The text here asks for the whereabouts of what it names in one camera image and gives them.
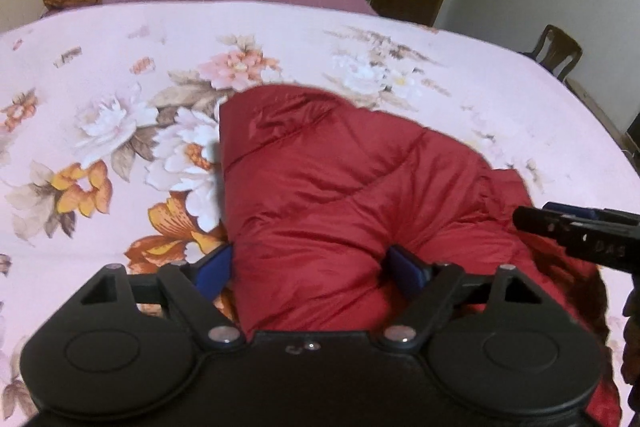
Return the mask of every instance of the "wooden chair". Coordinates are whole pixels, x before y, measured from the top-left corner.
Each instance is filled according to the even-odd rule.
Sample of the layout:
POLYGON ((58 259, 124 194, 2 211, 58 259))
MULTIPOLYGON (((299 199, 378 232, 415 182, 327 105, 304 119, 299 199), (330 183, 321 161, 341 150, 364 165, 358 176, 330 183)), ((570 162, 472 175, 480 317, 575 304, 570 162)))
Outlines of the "wooden chair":
POLYGON ((542 32, 542 35, 540 35, 540 40, 536 48, 530 53, 523 53, 523 55, 535 60, 551 74, 553 74, 554 70, 567 60, 567 58, 571 57, 571 62, 562 68, 562 71, 556 76, 556 78, 564 84, 564 79, 567 74, 575 68, 578 60, 582 57, 582 48, 578 42, 574 41, 560 28, 549 24, 542 32), (545 57, 543 57, 542 60, 538 60, 538 55, 542 52, 542 48, 545 47, 545 41, 547 39, 549 39, 549 49, 545 57))

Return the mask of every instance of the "floral bed sheet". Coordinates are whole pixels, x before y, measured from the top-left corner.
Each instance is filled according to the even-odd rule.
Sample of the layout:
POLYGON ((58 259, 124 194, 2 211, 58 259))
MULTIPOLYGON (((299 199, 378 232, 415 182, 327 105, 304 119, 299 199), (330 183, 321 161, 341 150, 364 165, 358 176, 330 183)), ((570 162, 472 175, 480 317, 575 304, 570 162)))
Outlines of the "floral bed sheet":
MULTIPOLYGON (((151 273, 225 241, 219 108, 240 90, 332 90, 517 169, 535 204, 640 212, 638 176, 555 78, 521 55, 424 26, 251 2, 95 7, 1 35, 0 78, 7 426, 34 413, 18 368, 25 339, 97 269, 151 273)), ((628 423, 620 365, 631 282, 602 273, 628 423)), ((224 295, 215 304, 231 312, 224 295)))

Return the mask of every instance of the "red jacket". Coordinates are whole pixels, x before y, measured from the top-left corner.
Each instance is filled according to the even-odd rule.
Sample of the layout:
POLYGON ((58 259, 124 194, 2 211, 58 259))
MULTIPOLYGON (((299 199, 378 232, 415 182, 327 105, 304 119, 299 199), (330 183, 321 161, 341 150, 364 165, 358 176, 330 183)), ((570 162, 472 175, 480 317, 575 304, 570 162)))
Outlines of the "red jacket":
MULTIPOLYGON (((606 293, 596 266, 518 233, 530 205, 514 170, 443 134, 318 89, 265 86, 221 108, 228 235, 242 327, 378 330, 406 305, 380 280, 398 243, 427 263, 493 274, 516 265, 603 338, 606 293)), ((620 423, 610 375, 589 408, 620 423)))

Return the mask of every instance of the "pink flower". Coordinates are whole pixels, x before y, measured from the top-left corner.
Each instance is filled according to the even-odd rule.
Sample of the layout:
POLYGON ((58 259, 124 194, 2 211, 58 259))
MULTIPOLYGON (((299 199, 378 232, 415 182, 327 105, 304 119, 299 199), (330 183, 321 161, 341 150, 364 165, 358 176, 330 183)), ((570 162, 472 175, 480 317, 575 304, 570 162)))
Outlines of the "pink flower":
POLYGON ((278 61, 265 58, 261 51, 232 51, 211 57, 209 62, 199 65, 203 78, 211 81, 214 89, 232 88, 242 91, 253 83, 262 83, 261 73, 266 68, 279 71, 278 61))

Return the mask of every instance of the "folded red garment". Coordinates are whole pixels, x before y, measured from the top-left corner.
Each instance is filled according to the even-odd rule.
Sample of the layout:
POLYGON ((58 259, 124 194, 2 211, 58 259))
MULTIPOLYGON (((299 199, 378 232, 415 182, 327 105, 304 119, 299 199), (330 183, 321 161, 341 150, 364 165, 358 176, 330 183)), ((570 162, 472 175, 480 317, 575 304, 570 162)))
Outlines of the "folded red garment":
MULTIPOLYGON (((221 108, 225 224, 234 243, 241 325, 269 330, 378 330, 406 305, 381 279, 387 248, 492 274, 514 264, 599 334, 598 269, 518 233, 531 201, 518 173, 493 170, 443 134, 318 89, 265 86, 221 108)), ((620 423, 609 374, 588 412, 620 423)))

